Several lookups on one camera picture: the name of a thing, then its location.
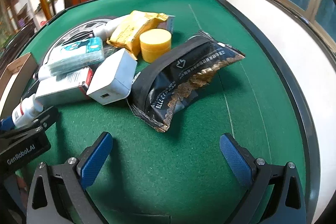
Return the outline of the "small white teal box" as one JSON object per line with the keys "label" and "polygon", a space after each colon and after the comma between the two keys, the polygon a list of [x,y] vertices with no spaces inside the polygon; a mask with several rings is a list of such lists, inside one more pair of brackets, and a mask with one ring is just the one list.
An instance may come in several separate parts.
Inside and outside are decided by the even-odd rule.
{"label": "small white teal box", "polygon": [[174,15],[168,15],[168,19],[164,22],[161,22],[157,26],[157,28],[167,30],[169,33],[172,34],[174,32],[174,19],[175,19]]}

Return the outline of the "yellow snack packet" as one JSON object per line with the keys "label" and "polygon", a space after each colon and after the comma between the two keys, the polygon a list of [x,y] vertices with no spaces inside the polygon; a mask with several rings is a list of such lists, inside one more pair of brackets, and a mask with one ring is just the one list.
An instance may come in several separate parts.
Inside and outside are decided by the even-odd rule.
{"label": "yellow snack packet", "polygon": [[125,48],[135,60],[141,51],[139,36],[166,22],[169,16],[164,13],[132,11],[112,32],[106,41],[116,48]]}

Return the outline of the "yellow round jar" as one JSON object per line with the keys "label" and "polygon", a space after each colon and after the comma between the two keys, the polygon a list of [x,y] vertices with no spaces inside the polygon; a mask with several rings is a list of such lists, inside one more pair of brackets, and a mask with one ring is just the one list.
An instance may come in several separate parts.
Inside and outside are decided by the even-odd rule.
{"label": "yellow round jar", "polygon": [[160,28],[151,29],[139,36],[139,42],[142,58],[152,63],[171,50],[171,33]]}

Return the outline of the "white bottle red label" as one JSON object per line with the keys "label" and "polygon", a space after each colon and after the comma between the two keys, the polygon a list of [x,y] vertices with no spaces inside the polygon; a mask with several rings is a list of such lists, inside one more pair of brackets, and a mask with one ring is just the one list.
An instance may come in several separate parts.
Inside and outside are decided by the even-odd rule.
{"label": "white bottle red label", "polygon": [[1,132],[28,125],[42,113],[43,108],[43,105],[35,98],[35,94],[32,94],[15,107],[11,116],[1,120]]}

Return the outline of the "silver red box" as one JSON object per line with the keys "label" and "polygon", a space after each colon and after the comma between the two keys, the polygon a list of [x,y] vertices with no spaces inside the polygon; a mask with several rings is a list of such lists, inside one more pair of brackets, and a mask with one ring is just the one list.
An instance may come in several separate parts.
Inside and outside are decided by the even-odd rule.
{"label": "silver red box", "polygon": [[39,83],[35,99],[44,107],[88,100],[87,90],[92,77],[90,67],[49,77]]}

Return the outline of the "black gold snack pouch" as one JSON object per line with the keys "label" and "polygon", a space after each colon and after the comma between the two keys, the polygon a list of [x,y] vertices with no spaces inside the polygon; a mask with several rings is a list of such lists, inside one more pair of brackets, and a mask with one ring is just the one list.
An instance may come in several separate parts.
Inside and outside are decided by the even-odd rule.
{"label": "black gold snack pouch", "polygon": [[190,104],[199,88],[217,71],[244,58],[242,51],[200,30],[138,72],[127,103],[136,117],[166,132],[174,114]]}

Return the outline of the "white power adapter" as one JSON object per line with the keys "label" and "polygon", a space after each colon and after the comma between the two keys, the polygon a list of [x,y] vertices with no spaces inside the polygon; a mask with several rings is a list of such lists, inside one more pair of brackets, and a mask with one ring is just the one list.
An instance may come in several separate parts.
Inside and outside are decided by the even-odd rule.
{"label": "white power adapter", "polygon": [[137,61],[121,49],[107,57],[96,69],[87,96],[107,105],[125,99],[131,91]]}

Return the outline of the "cardboard tray box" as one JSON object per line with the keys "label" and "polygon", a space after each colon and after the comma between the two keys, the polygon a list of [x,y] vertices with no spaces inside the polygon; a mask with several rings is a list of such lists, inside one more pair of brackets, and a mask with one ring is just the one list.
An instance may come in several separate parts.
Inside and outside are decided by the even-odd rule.
{"label": "cardboard tray box", "polygon": [[1,119],[11,115],[38,64],[31,53],[19,57],[5,68],[1,75]]}

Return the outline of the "teal tissue pack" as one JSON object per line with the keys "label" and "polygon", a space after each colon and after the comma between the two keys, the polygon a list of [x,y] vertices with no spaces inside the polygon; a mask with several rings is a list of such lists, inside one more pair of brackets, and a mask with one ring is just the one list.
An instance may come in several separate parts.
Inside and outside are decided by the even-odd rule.
{"label": "teal tissue pack", "polygon": [[55,47],[46,65],[52,76],[73,72],[104,61],[103,42],[93,37]]}

